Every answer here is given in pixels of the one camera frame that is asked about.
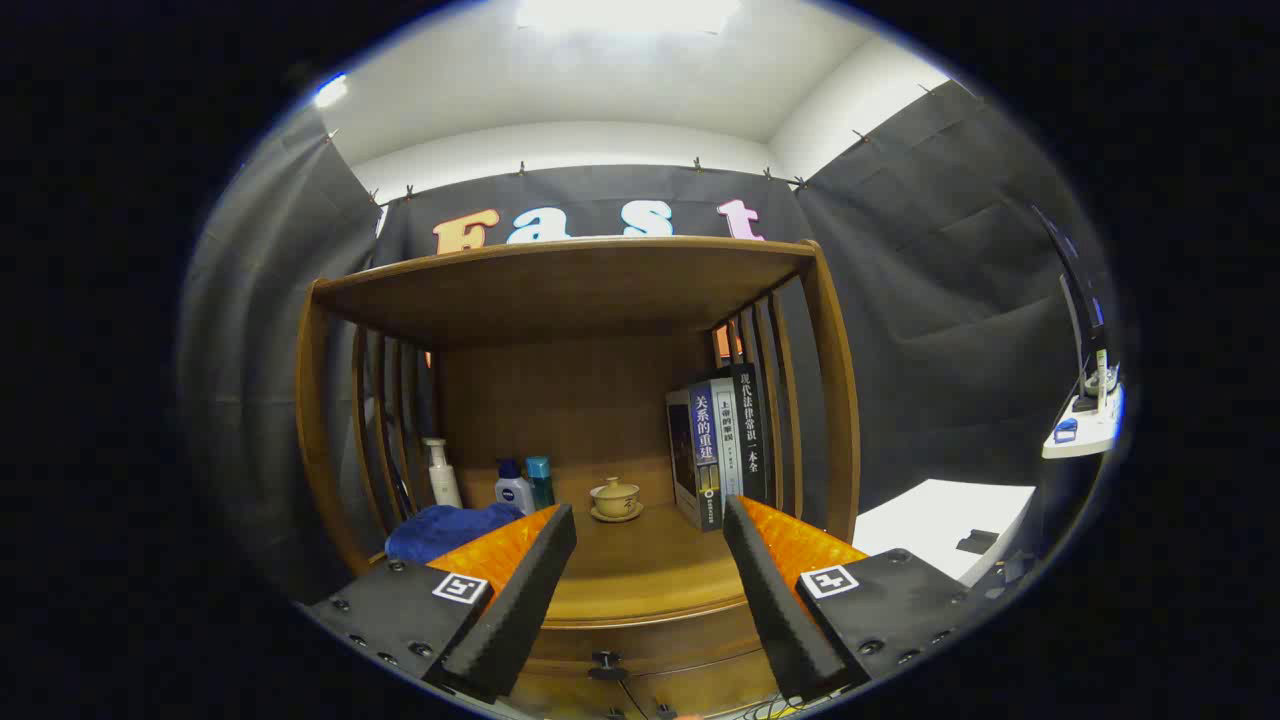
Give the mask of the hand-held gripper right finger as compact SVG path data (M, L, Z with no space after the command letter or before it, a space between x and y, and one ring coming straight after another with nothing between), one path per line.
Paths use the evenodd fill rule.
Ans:
M817 700L896 673L956 639L977 594L902 548L868 555L750 498L723 536L780 692Z

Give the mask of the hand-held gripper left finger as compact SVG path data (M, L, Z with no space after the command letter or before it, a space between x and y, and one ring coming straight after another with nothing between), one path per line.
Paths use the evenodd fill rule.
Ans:
M433 562L388 559L300 610L393 673L490 703L513 689L576 543L558 503Z

